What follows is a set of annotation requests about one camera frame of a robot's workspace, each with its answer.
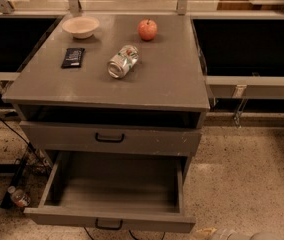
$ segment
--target red apple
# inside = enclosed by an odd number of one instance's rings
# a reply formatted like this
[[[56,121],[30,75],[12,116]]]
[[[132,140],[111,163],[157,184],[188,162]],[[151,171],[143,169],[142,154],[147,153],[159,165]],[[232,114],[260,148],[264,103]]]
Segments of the red apple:
[[[142,20],[138,25],[139,36],[144,41],[152,40],[158,32],[158,26],[153,20]]]

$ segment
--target white bowl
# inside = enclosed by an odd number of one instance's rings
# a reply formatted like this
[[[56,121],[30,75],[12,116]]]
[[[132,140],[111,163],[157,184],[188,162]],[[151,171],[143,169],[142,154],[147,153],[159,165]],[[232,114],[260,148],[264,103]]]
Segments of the white bowl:
[[[75,17],[62,24],[62,29],[71,33],[74,38],[85,39],[93,35],[94,30],[100,25],[94,17]]]

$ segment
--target drawer handle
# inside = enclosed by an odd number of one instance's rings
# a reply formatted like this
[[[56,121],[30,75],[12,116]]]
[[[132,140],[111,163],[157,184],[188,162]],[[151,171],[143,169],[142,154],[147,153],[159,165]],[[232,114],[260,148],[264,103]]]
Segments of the drawer handle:
[[[120,224],[117,227],[104,227],[99,225],[99,219],[97,218],[95,220],[95,227],[97,229],[102,229],[102,230],[120,230],[122,228],[123,220],[120,220]]]
[[[124,133],[122,133],[121,137],[119,139],[109,139],[109,138],[103,138],[98,132],[95,134],[95,140],[98,142],[111,142],[111,143],[120,143],[124,140]]]

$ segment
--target floor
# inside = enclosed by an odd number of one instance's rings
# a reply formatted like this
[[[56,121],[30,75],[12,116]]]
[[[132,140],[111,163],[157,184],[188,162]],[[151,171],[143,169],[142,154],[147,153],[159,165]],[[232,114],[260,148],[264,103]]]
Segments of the floor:
[[[16,118],[6,122],[21,133]],[[241,125],[235,127],[231,114],[209,113],[184,184],[185,213],[196,217],[196,226],[191,234],[167,233],[165,239],[204,240],[208,237],[203,232],[211,228],[248,236],[269,231],[284,238],[284,115],[243,114]],[[23,141],[0,122],[0,163],[12,163],[24,151]],[[28,168],[21,185],[31,195],[30,206],[36,207],[46,177]],[[11,177],[0,174],[0,203]],[[93,239],[132,239],[127,231],[88,230]],[[143,240],[162,238],[161,232],[133,234]],[[0,208],[0,240],[13,239],[90,238],[83,228],[41,226],[20,208]]]

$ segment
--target open drawer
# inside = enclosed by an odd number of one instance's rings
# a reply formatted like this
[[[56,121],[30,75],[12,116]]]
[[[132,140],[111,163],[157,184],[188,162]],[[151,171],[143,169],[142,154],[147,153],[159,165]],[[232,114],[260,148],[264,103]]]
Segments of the open drawer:
[[[34,147],[45,150],[189,155],[201,138],[197,129],[28,121],[20,126]]]
[[[179,157],[60,152],[38,208],[38,224],[191,231],[183,214]]]

